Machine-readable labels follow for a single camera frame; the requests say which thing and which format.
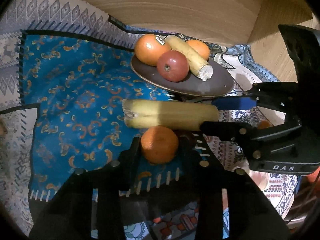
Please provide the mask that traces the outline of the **orange mandarin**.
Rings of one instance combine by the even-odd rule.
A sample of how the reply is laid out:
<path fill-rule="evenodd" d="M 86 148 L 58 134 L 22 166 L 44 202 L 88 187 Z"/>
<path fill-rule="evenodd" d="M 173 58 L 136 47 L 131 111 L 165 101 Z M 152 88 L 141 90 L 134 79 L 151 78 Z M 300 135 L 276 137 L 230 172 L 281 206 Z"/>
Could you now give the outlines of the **orange mandarin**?
<path fill-rule="evenodd" d="M 140 143 L 146 160 L 153 164 L 166 164 L 175 157 L 179 140 L 171 129 L 153 126 L 142 135 Z"/>

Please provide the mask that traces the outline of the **yellow banana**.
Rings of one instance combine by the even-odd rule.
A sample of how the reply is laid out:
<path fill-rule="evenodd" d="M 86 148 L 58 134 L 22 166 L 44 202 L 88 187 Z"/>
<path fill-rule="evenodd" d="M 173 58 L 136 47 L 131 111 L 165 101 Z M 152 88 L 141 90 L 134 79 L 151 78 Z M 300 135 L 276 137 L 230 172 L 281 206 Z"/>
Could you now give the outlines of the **yellow banana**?
<path fill-rule="evenodd" d="M 199 131 L 203 122 L 219 120 L 217 107 L 203 103 L 124 99 L 122 106 L 125 125 L 137 129 L 164 126 Z"/>

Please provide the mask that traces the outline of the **small orange tangerine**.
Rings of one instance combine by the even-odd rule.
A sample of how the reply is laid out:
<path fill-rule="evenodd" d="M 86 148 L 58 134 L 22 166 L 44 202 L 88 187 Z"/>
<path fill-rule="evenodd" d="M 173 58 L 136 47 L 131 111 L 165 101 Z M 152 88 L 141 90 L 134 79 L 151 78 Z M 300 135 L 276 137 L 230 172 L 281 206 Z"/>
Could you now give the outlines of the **small orange tangerine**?
<path fill-rule="evenodd" d="M 199 40 L 188 40 L 186 42 L 191 48 L 193 48 L 204 60 L 208 61 L 210 57 L 209 47 Z"/>

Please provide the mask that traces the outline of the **dark oval plate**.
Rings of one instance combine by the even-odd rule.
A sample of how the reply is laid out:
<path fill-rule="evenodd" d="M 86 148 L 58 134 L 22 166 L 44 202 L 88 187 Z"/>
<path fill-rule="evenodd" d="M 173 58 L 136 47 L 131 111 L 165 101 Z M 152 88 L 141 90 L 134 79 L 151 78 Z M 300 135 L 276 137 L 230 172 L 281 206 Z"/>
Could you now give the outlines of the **dark oval plate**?
<path fill-rule="evenodd" d="M 139 77 L 171 92 L 203 98 L 224 96 L 231 92 L 234 88 L 234 79 L 231 74 L 212 59 L 209 60 L 209 64 L 213 68 L 213 76 L 207 81 L 202 81 L 189 73 L 181 82 L 170 82 L 161 77 L 156 67 L 140 62 L 136 56 L 131 59 L 131 68 Z"/>

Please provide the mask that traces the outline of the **peeled pale banana piece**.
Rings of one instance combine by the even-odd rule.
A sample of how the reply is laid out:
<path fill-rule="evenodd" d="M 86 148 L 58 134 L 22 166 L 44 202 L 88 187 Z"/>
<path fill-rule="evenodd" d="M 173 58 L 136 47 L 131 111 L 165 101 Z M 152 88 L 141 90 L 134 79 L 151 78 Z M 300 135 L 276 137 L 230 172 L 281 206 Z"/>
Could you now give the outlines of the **peeled pale banana piece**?
<path fill-rule="evenodd" d="M 172 50 L 181 52 L 188 60 L 189 70 L 197 78 L 202 81 L 207 81 L 213 75 L 213 68 L 204 60 L 186 41 L 175 35 L 169 35 L 165 38 L 165 41 L 170 45 Z"/>

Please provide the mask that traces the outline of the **red apple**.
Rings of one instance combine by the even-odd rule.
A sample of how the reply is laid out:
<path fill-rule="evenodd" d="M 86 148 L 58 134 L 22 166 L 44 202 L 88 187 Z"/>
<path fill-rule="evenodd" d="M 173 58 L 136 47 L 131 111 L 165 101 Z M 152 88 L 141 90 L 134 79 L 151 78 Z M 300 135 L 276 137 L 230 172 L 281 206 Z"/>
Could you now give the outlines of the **red apple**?
<path fill-rule="evenodd" d="M 156 68 L 161 77 L 170 82 L 180 82 L 189 73 L 187 58 L 176 50 L 170 50 L 161 55 Z"/>

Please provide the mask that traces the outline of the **large orange with sticker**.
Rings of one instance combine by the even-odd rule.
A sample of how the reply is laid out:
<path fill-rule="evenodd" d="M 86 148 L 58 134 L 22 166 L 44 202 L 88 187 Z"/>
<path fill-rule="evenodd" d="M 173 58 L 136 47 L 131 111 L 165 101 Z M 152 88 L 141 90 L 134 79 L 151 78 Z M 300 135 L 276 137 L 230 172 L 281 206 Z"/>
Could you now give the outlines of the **large orange with sticker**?
<path fill-rule="evenodd" d="M 140 62 L 150 66 L 157 66 L 159 58 L 171 50 L 170 45 L 160 36 L 145 34 L 135 44 L 135 56 Z"/>

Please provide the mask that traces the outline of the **patterned blue white cloth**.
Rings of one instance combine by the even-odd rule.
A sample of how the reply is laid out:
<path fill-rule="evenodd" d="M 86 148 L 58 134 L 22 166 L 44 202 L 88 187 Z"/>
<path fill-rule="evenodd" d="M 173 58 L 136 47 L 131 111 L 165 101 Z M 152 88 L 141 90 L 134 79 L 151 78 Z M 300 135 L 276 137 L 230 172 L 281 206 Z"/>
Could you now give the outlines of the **patterned blue white cloth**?
<path fill-rule="evenodd" d="M 77 168 L 102 168 L 142 130 L 122 101 L 167 101 L 135 74 L 139 29 L 81 0 L 12 0 L 1 18 L 1 202 L 29 235 Z"/>

